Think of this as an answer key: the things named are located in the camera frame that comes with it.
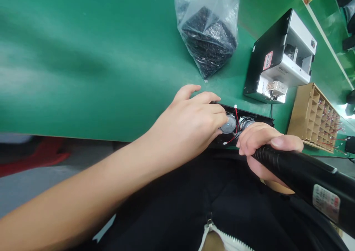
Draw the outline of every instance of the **clear plastic bag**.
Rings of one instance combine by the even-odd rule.
[[[205,81],[238,46],[239,0],[175,0],[177,28]]]

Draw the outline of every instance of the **label sticker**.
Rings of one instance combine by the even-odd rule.
[[[340,198],[336,194],[318,184],[315,184],[313,187],[312,203],[316,209],[335,223],[338,223]]]
[[[271,66],[271,61],[273,59],[274,52],[271,51],[265,56],[264,68],[263,70],[269,69]]]

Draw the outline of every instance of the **screwdriver handle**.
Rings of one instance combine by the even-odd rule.
[[[308,204],[355,238],[355,179],[314,157],[270,145],[253,157]]]

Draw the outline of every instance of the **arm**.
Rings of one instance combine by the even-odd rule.
[[[120,202],[203,152],[228,121],[220,98],[187,85],[135,142],[0,220],[1,250],[65,250],[89,239]]]
[[[252,157],[255,151],[264,145],[271,145],[277,150],[299,151],[303,150],[302,140],[293,135],[284,135],[275,128],[265,123],[254,123],[240,135],[237,147],[240,155],[247,156],[250,169],[266,184],[276,192],[282,194],[294,194],[283,181],[272,174],[265,166]]]

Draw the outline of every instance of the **left hand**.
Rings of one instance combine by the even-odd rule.
[[[186,85],[176,94],[170,106],[149,131],[142,136],[144,147],[154,151],[163,162],[157,169],[164,173],[192,160],[202,153],[228,122],[225,109],[211,101],[221,98],[212,92],[202,92],[192,98],[199,85]]]
[[[252,157],[255,151],[264,145],[271,145],[274,149],[283,151],[303,150],[302,140],[293,135],[284,135],[265,123],[253,123],[240,135],[237,147],[240,155],[247,156],[250,169],[265,181],[274,181],[286,186],[286,184],[271,173],[265,166]]]

